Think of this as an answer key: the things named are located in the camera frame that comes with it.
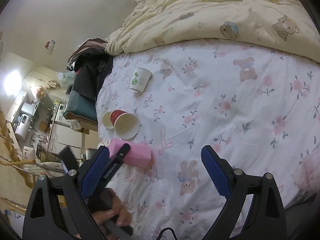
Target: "rice cooker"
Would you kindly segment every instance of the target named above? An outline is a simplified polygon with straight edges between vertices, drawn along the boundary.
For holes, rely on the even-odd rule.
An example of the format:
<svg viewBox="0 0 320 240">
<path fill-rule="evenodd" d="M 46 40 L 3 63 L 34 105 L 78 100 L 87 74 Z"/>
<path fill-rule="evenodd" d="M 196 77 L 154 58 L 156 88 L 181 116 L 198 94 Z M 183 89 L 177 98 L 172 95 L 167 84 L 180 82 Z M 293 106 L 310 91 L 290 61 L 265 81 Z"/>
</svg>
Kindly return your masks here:
<svg viewBox="0 0 320 240">
<path fill-rule="evenodd" d="M 26 139 L 28 129 L 31 124 L 31 120 L 31 116 L 28 116 L 26 114 L 23 114 L 21 116 L 16 131 L 14 133 L 18 141 L 24 141 Z"/>
</svg>

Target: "screw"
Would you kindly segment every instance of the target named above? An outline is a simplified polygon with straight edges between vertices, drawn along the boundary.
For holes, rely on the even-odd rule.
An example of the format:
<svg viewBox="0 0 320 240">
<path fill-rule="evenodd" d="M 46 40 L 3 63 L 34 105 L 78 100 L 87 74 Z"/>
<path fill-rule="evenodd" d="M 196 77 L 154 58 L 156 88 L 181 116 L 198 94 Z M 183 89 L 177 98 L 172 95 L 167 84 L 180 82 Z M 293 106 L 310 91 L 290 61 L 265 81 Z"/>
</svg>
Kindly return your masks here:
<svg viewBox="0 0 320 240">
<path fill-rule="evenodd" d="M 234 171 L 233 171 L 236 175 L 242 175 L 242 170 L 241 169 L 235 169 Z"/>
<path fill-rule="evenodd" d="M 46 175 L 45 175 L 45 174 L 41 174 L 41 175 L 39 176 L 39 180 L 44 180 L 44 179 L 45 179 L 45 177 L 46 177 Z"/>
<path fill-rule="evenodd" d="M 70 176 L 74 176 L 74 175 L 77 174 L 77 171 L 76 171 L 76 170 L 70 170 L 70 171 L 68 172 L 68 174 L 69 174 Z"/>
<path fill-rule="evenodd" d="M 272 179 L 272 178 L 273 178 L 273 176 L 272 176 L 272 174 L 271 174 L 271 173 L 266 173 L 266 178 L 267 178 L 267 179 Z"/>
</svg>

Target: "cup with green logo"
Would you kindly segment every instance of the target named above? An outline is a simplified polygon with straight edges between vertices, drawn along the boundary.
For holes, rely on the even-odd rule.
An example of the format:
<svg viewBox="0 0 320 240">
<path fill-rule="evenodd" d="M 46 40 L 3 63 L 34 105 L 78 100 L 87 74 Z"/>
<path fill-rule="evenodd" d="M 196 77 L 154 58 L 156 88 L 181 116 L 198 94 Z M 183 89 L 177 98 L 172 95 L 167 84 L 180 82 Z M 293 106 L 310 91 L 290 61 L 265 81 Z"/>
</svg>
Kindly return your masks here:
<svg viewBox="0 0 320 240">
<path fill-rule="evenodd" d="M 151 74 L 151 71 L 145 68 L 136 67 L 133 72 L 130 88 L 137 92 L 143 92 L 146 88 Z"/>
</svg>

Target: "white paper cup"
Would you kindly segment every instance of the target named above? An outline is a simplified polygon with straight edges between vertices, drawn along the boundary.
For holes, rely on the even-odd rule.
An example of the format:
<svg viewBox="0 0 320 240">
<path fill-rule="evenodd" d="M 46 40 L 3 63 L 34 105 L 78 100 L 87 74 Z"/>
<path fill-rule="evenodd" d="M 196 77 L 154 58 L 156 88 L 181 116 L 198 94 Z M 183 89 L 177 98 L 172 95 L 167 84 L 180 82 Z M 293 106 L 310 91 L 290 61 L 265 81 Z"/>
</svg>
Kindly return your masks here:
<svg viewBox="0 0 320 240">
<path fill-rule="evenodd" d="M 110 119 L 112 112 L 106 112 L 102 118 L 102 123 L 107 129 L 113 129 L 113 125 Z"/>
<path fill-rule="evenodd" d="M 146 88 L 146 85 L 149 81 L 151 74 L 152 74 L 151 71 L 145 68 L 141 68 L 141 67 L 134 68 L 134 73 L 131 80 L 130 88 L 137 92 L 143 92 L 144 89 Z"/>
<path fill-rule="evenodd" d="M 130 139 L 138 133 L 140 121 L 134 114 L 124 113 L 116 119 L 114 127 L 121 139 Z"/>
</svg>

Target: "bed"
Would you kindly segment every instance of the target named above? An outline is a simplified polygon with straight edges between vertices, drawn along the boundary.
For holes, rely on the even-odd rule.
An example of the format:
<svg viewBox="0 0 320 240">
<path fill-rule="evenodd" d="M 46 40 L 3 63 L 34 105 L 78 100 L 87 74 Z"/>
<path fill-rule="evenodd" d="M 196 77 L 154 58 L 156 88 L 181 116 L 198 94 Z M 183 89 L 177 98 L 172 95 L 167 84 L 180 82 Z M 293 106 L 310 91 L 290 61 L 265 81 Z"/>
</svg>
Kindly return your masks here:
<svg viewBox="0 0 320 240">
<path fill-rule="evenodd" d="M 116 137 L 103 115 L 122 109 L 141 122 L 132 140 L 153 149 L 152 166 L 123 166 L 108 185 L 132 213 L 134 239 L 208 231 L 225 198 L 201 163 L 204 145 L 247 174 L 271 172 L 284 207 L 308 198 L 292 173 L 320 146 L 320 42 L 300 2 L 135 1 L 106 39 L 117 56 L 96 105 L 101 144 Z M 129 89 L 136 66 L 152 72 L 143 93 Z"/>
</svg>

